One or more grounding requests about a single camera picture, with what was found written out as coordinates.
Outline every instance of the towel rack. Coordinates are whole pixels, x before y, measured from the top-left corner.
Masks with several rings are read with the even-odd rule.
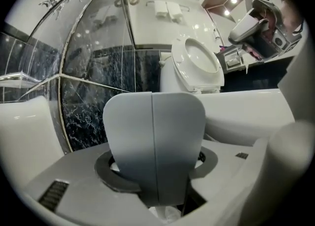
[[[148,1],[148,2],[146,2],[146,6],[148,6],[148,3],[154,3],[154,1]],[[187,11],[190,11],[190,8],[189,8],[188,6],[181,5],[181,4],[180,4],[179,6],[186,8]]]

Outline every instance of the towel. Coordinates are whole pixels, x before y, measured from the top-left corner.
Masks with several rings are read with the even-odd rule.
[[[171,19],[178,21],[181,20],[181,18],[183,17],[183,13],[181,8],[179,7],[179,4],[174,2],[166,2],[166,5]]]
[[[156,17],[166,17],[166,15],[168,14],[165,1],[155,0],[154,8],[156,11]]]
[[[116,21],[118,19],[119,8],[111,5],[108,9],[106,19],[110,21]]]
[[[94,23],[98,25],[102,25],[106,20],[107,11],[109,9],[109,6],[104,6],[100,8],[94,18]]]

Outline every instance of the toilet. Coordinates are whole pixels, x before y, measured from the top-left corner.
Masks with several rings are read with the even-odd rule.
[[[161,53],[161,92],[219,93],[224,86],[216,55],[191,37],[173,41],[171,53]]]

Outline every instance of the toilet seat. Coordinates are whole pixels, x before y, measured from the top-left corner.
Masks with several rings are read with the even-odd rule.
[[[224,86],[224,74],[216,55],[196,39],[177,38],[172,61],[181,82],[190,92],[213,91]]]

